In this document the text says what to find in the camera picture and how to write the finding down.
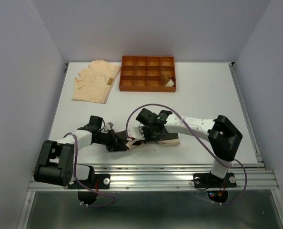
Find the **dark grey underwear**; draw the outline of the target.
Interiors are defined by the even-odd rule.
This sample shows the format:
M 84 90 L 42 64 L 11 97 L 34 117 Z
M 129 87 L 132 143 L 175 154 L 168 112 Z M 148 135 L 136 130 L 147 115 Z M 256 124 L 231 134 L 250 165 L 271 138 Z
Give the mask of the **dark grey underwear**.
M 115 132 L 115 131 L 111 129 L 107 131 L 106 133 L 109 133 L 109 132 Z M 143 140 L 139 140 L 139 139 L 127 138 L 127 140 L 128 140 L 128 143 L 126 144 L 126 146 L 129 148 L 129 150 L 133 148 L 142 147 L 146 144 L 143 142 Z M 166 134 L 163 134 L 162 136 L 159 136 L 158 138 L 155 138 L 155 141 L 151 143 L 158 143 L 158 144 L 163 144 L 163 145 L 168 145 L 168 146 L 177 146 L 180 144 L 180 139 L 178 137 L 178 134 L 166 133 Z

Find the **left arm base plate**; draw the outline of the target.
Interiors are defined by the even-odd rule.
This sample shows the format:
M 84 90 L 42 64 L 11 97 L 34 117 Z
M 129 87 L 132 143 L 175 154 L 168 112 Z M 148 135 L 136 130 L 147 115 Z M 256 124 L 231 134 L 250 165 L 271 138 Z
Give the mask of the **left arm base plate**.
M 81 183 L 91 189 L 109 189 L 110 180 L 110 174 L 95 174 L 93 180 L 81 180 Z

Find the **brown underwear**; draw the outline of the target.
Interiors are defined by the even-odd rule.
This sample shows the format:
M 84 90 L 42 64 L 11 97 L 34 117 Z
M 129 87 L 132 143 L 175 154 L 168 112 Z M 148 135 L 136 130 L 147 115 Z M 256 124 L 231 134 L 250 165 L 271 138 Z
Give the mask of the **brown underwear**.
M 174 87 L 175 82 L 173 81 L 172 77 L 168 74 L 163 74 L 161 76 L 161 82 L 163 87 Z

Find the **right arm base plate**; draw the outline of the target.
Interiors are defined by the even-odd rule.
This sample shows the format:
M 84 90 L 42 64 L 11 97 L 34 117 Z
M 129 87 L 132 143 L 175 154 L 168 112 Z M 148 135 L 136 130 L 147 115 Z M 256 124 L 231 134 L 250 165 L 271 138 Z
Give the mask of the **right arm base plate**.
M 237 187 L 234 173 L 230 172 L 224 178 L 218 178 L 211 173 L 196 173 L 193 175 L 192 184 L 197 189 Z

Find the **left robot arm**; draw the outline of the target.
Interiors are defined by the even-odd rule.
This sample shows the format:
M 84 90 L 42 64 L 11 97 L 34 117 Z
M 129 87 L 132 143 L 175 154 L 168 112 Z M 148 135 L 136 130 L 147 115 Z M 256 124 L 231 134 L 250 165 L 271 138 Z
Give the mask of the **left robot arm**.
M 104 145 L 109 152 L 127 151 L 126 131 L 115 132 L 111 123 L 103 118 L 91 116 L 89 122 L 69 133 L 64 138 L 43 142 L 34 169 L 34 180 L 37 182 L 65 187 L 74 180 L 75 150 L 91 144 Z

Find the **orange compartment tray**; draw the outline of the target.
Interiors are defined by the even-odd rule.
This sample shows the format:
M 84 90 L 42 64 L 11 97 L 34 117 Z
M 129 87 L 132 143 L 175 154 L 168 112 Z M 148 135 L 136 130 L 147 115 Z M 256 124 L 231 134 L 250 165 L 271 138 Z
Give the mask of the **orange compartment tray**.
M 163 87 L 161 76 L 168 74 L 174 87 Z M 119 90 L 123 92 L 176 92 L 175 59 L 172 56 L 124 55 L 121 62 Z

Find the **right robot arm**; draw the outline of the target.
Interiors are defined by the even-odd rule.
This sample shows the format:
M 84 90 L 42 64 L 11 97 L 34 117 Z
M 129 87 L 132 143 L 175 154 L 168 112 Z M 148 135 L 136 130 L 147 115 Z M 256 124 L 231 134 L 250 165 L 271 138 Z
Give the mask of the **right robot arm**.
M 211 149 L 205 149 L 213 156 L 214 162 L 208 180 L 219 186 L 232 166 L 243 138 L 242 133 L 224 115 L 215 119 L 197 119 L 179 115 L 175 111 L 162 110 L 159 114 L 143 108 L 136 117 L 143 125 L 145 138 L 155 139 L 166 134 L 194 136 L 200 143 L 208 141 Z

